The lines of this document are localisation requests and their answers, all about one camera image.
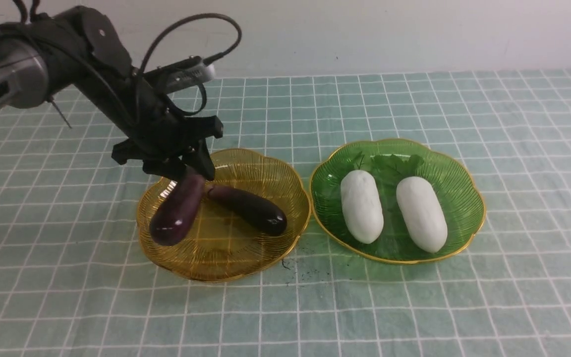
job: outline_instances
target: green leaf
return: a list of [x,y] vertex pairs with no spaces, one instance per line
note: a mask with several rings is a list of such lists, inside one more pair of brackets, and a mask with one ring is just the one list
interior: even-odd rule
[[363,152],[360,151],[356,156],[354,156],[353,159],[351,159],[351,164],[354,166],[354,170],[358,170],[360,168],[360,165],[362,165],[362,161],[365,158],[365,155],[363,155]]
[[411,155],[406,163],[406,177],[409,176],[416,176],[417,169],[424,163],[424,159],[422,159],[419,155]]

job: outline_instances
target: white gourd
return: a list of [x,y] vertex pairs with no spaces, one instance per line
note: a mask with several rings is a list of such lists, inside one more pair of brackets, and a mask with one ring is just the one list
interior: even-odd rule
[[385,220],[374,177],[363,170],[349,172],[341,181],[341,203],[351,235],[364,244],[376,241]]
[[396,188],[396,199],[413,242],[429,253],[442,249],[449,229],[429,181],[417,176],[404,178]]

